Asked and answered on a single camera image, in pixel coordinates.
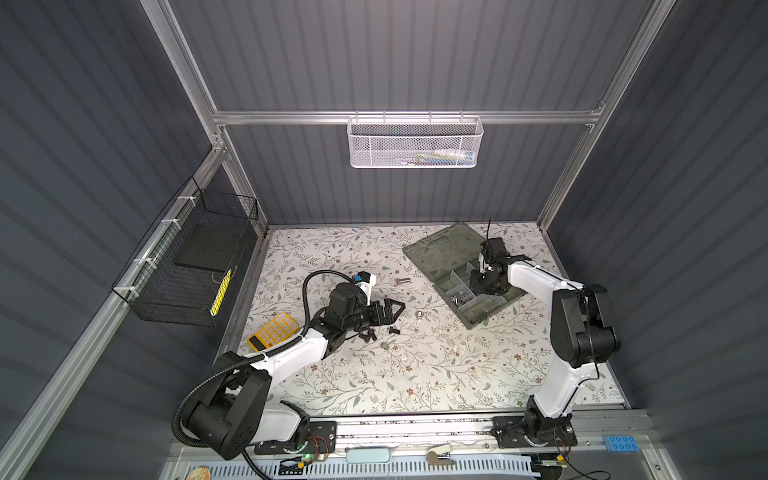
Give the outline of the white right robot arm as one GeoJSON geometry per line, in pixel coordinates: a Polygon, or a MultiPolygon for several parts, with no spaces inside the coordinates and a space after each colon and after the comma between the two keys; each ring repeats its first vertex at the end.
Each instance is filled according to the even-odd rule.
{"type": "Polygon", "coordinates": [[[607,289],[562,278],[525,255],[512,255],[499,237],[481,242],[478,259],[470,274],[474,294],[501,296],[516,288],[550,308],[554,357],[526,416],[536,422],[567,418],[580,386],[598,379],[599,366],[620,349],[607,289]]]}

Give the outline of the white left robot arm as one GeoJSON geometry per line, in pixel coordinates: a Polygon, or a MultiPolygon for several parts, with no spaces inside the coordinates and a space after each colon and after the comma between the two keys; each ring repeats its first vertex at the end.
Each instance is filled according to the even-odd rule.
{"type": "Polygon", "coordinates": [[[290,340],[256,355],[221,355],[174,411],[175,439],[189,447],[210,448],[225,460],[259,444],[301,450],[310,436],[310,415],[273,398],[275,387],[335,353],[347,340],[373,340],[375,329],[396,323],[405,308],[405,303],[390,298],[372,300],[363,282],[336,285],[328,305],[312,314],[290,340]]]}

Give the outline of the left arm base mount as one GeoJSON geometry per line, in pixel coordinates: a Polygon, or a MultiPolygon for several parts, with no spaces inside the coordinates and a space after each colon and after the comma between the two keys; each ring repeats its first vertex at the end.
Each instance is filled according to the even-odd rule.
{"type": "Polygon", "coordinates": [[[329,454],[335,451],[338,423],[314,421],[300,424],[298,431],[287,441],[252,442],[256,455],[329,454]]]}

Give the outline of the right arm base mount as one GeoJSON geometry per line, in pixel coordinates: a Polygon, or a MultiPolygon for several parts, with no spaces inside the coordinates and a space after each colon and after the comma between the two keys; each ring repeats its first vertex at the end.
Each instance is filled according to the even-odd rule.
{"type": "Polygon", "coordinates": [[[522,416],[493,417],[490,434],[500,448],[574,447],[578,440],[571,419],[571,414],[546,417],[531,395],[522,416]]]}

